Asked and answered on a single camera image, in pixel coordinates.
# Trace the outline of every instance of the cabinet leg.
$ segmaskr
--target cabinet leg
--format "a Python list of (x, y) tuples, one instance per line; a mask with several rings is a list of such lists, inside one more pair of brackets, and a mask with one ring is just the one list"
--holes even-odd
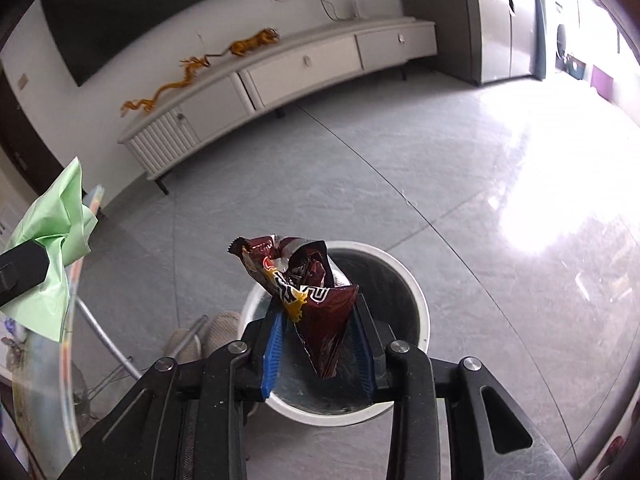
[(169, 195), (169, 190), (166, 188), (166, 186), (162, 183), (162, 180), (160, 180), (159, 178), (156, 179), (154, 181), (156, 183), (156, 186), (158, 186), (160, 188), (160, 191), (162, 191), (166, 196)]

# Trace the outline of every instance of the green paper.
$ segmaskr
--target green paper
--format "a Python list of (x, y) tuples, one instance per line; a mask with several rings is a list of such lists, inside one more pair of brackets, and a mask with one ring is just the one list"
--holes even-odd
[(60, 342), (69, 302), (65, 267), (89, 253), (87, 240), (96, 223), (94, 214), (82, 204), (82, 168), (75, 158), (31, 204), (5, 248), (37, 241), (49, 255), (47, 277), (0, 310), (29, 330)]

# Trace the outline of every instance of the person's foot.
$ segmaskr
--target person's foot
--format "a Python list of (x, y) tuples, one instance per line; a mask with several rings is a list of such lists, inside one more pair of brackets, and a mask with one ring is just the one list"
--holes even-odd
[[(188, 328), (177, 328), (164, 346), (164, 355), (167, 355), (188, 331)], [(202, 359), (202, 346), (200, 345), (198, 335), (191, 338), (187, 346), (175, 357), (178, 364), (190, 363), (191, 361), (198, 361), (200, 359)]]
[(209, 357), (218, 348), (238, 339), (240, 314), (226, 310), (216, 316), (202, 342), (202, 356)]

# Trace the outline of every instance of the refrigerator door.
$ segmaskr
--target refrigerator door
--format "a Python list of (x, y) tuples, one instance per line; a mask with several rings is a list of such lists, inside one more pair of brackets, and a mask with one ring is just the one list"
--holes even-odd
[(512, 0), (511, 77), (530, 75), (536, 62), (536, 0)]
[(479, 0), (482, 35), (481, 82), (510, 77), (510, 0)]

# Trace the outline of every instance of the brown door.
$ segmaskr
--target brown door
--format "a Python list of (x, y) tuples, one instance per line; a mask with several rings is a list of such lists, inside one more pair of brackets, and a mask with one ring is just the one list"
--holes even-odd
[(22, 113), (1, 67), (0, 146), (38, 195), (49, 189), (62, 172), (62, 165)]

